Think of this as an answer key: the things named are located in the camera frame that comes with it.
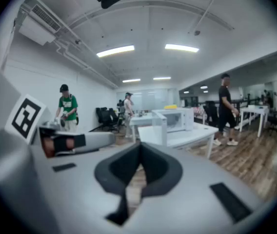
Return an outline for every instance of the green shirt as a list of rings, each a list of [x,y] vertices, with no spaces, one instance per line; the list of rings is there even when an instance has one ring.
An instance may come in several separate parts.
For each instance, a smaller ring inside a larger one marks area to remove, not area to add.
[[[71,99],[70,97],[68,98],[60,97],[59,107],[64,108],[64,113],[65,112],[69,113],[71,110],[78,107],[76,97],[74,97],[73,95],[71,95]],[[75,119],[76,119],[76,112],[71,114],[66,120],[75,120]]]

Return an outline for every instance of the air conditioner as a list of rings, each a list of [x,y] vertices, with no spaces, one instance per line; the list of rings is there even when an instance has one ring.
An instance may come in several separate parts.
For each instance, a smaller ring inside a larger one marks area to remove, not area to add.
[[[45,12],[38,4],[36,4],[32,10],[30,11],[29,15],[39,22],[43,27],[46,27],[49,31],[55,34],[61,26],[58,22],[52,18],[48,13]]]
[[[52,42],[55,40],[55,36],[52,33],[42,27],[30,16],[26,16],[25,20],[22,22],[19,32],[40,45],[44,45],[46,42]]]

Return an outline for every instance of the white sneakers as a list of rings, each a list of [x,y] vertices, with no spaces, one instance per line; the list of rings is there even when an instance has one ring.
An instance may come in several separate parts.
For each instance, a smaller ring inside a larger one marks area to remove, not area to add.
[[[217,138],[213,140],[213,143],[214,143],[216,146],[222,145],[221,141],[219,141]]]
[[[217,138],[213,141],[213,143],[214,143],[216,146],[222,145],[221,141],[219,141]],[[238,145],[238,142],[232,139],[231,141],[228,141],[228,142],[227,142],[227,145],[228,145],[228,146],[237,146],[237,145]]]
[[[238,145],[238,142],[232,139],[231,141],[228,141],[228,142],[227,142],[227,145],[228,145],[228,146],[237,146],[237,145]]]

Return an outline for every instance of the woman in white shirt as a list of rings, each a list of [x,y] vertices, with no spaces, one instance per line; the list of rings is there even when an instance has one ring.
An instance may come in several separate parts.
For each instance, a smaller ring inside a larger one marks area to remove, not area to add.
[[[130,138],[132,137],[131,135],[131,127],[130,127],[130,120],[131,117],[134,116],[133,110],[132,110],[132,106],[134,105],[134,103],[131,101],[131,93],[126,93],[125,94],[125,100],[124,100],[124,109],[125,109],[125,113],[124,113],[124,117],[125,117],[125,137],[126,138]]]

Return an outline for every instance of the yellow object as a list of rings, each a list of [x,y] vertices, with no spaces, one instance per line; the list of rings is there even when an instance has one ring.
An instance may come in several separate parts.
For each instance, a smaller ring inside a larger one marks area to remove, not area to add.
[[[164,109],[176,109],[178,108],[176,105],[170,105],[170,106],[165,106]]]

